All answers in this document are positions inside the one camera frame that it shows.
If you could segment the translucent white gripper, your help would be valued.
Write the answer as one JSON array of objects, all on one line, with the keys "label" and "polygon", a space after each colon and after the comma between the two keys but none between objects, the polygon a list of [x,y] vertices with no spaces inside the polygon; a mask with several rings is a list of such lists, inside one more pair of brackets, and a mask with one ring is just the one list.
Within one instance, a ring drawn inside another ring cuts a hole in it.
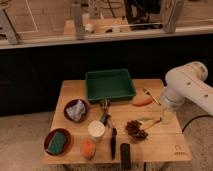
[{"label": "translucent white gripper", "polygon": [[166,105],[165,103],[162,104],[162,123],[169,124],[174,116],[176,115],[176,111],[171,106]]}]

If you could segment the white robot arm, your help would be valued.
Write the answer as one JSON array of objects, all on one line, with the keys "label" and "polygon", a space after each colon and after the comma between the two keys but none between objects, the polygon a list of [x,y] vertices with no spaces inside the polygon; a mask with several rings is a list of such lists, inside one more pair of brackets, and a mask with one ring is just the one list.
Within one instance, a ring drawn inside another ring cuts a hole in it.
[{"label": "white robot arm", "polygon": [[213,87],[205,83],[207,76],[207,67],[199,61],[175,67],[166,73],[166,86],[160,95],[163,124],[172,121],[186,99],[213,116]]}]

